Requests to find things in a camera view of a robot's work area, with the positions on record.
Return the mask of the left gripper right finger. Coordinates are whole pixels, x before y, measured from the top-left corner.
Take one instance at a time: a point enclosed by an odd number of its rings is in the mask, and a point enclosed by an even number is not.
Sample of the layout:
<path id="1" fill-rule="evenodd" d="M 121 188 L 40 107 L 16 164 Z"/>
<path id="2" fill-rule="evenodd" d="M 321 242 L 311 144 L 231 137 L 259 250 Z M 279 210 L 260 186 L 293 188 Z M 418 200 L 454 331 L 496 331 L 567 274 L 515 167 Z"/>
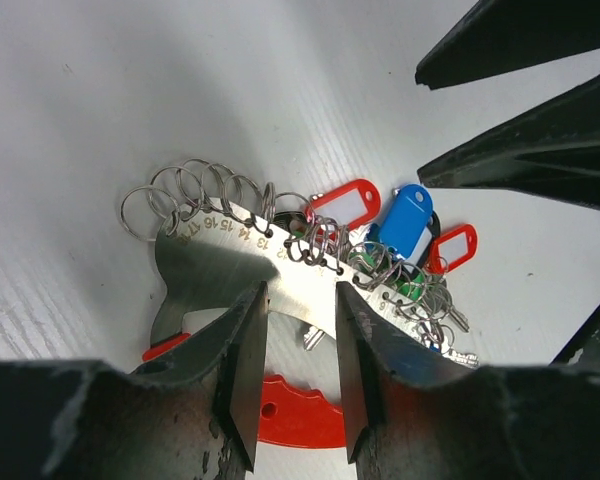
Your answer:
<path id="1" fill-rule="evenodd" d="M 456 364 L 336 287 L 347 459 L 361 479 L 600 479 L 600 354 Z"/>

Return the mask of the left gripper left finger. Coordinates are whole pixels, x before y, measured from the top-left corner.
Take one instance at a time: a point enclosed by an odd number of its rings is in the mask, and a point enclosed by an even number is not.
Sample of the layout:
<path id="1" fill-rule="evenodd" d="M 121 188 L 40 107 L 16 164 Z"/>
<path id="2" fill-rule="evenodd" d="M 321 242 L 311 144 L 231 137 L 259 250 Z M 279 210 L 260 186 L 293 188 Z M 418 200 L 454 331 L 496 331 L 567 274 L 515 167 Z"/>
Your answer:
<path id="1" fill-rule="evenodd" d="M 244 478 L 268 303 L 255 285 L 130 373 L 93 359 L 0 361 L 0 479 Z"/>

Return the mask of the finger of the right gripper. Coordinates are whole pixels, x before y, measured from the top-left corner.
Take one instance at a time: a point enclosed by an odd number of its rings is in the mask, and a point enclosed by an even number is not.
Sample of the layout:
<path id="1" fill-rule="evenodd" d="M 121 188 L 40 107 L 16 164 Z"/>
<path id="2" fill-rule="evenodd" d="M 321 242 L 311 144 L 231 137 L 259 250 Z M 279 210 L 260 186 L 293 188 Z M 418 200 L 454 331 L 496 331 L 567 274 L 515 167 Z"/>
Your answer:
<path id="1" fill-rule="evenodd" d="M 600 75 L 440 155 L 428 188 L 505 189 L 600 210 Z"/>
<path id="2" fill-rule="evenodd" d="M 477 2 L 418 63 L 432 90 L 600 49 L 600 0 Z"/>

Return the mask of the green key tag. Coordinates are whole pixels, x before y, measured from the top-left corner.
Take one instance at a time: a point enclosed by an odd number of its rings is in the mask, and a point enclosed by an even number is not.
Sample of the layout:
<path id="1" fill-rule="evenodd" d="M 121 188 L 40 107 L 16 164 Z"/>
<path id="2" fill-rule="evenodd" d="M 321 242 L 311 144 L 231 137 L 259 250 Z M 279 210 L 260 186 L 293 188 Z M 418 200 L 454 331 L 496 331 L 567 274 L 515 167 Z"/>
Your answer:
<path id="1" fill-rule="evenodd" d="M 358 274 L 354 276 L 354 284 L 366 291 L 384 285 L 415 302 L 426 289 L 421 270 L 409 272 L 408 264 L 391 255 L 354 252 L 349 255 L 348 265 L 368 277 L 363 280 Z"/>

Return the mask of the red key tag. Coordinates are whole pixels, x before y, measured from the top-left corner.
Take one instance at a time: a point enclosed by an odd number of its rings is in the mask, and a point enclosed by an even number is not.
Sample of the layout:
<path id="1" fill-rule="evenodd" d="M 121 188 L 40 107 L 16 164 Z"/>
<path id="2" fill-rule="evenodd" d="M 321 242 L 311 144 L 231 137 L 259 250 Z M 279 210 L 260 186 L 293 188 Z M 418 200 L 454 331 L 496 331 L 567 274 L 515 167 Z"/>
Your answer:
<path id="1" fill-rule="evenodd" d="M 369 180 L 359 178 L 349 181 L 310 201 L 305 215 L 315 214 L 332 218 L 339 225 L 354 230 L 370 223 L 380 212 L 381 196 Z"/>
<path id="2" fill-rule="evenodd" d="M 462 224 L 433 241 L 427 263 L 434 274 L 447 274 L 471 260 L 478 248 L 478 234 L 471 224 Z"/>

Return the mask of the black key tag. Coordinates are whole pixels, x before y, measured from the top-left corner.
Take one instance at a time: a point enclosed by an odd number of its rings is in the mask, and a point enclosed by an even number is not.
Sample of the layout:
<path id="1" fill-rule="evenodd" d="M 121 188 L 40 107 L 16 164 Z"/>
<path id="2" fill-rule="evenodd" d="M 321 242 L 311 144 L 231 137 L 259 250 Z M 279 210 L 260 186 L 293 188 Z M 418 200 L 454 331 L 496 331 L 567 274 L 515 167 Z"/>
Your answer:
<path id="1" fill-rule="evenodd" d="M 439 217 L 437 213 L 433 211 L 426 227 L 420 235 L 416 246 L 414 247 L 411 256 L 409 257 L 410 263 L 418 267 L 422 267 L 426 264 L 430 255 L 433 241 L 440 236 L 440 231 L 441 227 Z"/>

